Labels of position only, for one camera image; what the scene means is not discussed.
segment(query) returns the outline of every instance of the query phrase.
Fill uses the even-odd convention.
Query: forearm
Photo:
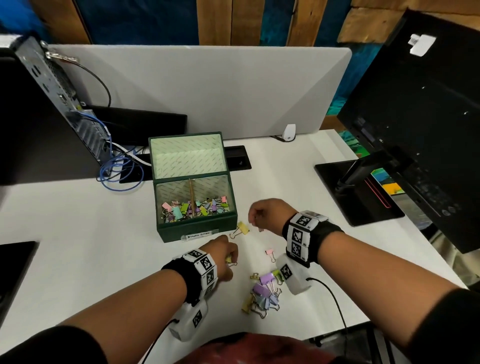
[[[324,239],[318,262],[369,319],[403,347],[441,298],[458,288],[342,232]]]
[[[89,332],[109,364],[134,364],[180,308],[187,294],[182,276],[161,270],[66,319]]]

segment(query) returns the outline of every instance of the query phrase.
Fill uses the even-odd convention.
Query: hand
[[[233,278],[233,272],[225,262],[225,258],[232,254],[232,262],[236,263],[239,257],[239,249],[235,243],[228,241],[226,235],[210,240],[202,245],[200,250],[209,253],[216,263],[217,276],[219,281],[229,281]]]
[[[298,211],[279,198],[254,202],[248,212],[248,222],[260,229],[270,230],[282,236],[282,229],[289,218]]]

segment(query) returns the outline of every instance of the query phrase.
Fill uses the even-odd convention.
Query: red stripe on monitor stand
[[[375,185],[373,185],[373,183],[371,183],[368,178],[365,178],[365,183],[367,184],[367,186],[370,187],[370,189],[372,190],[372,192],[375,194],[375,196],[378,197],[378,199],[380,200],[380,202],[383,204],[383,206],[385,206],[385,208],[391,208],[392,206],[388,203],[387,200],[385,200],[385,198],[382,196],[381,192],[375,187]]]

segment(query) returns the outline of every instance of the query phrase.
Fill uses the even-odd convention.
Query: green box
[[[237,209],[230,172],[225,159],[222,133],[199,133],[149,138],[155,192],[156,229],[165,243],[187,235],[235,230]],[[164,222],[164,202],[226,196],[228,212]]]

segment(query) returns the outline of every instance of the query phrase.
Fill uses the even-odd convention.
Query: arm
[[[249,222],[281,236],[295,213],[283,200],[262,200],[250,208]],[[437,303],[458,288],[342,232],[332,232],[323,240],[318,263],[373,323],[403,347]]]
[[[203,245],[217,264],[219,280],[233,273],[225,263],[232,254],[238,258],[237,245],[226,235]],[[109,364],[135,364],[180,308],[187,295],[182,276],[173,270],[161,270],[114,293],[66,319],[60,325],[74,326],[88,332],[102,348]]]

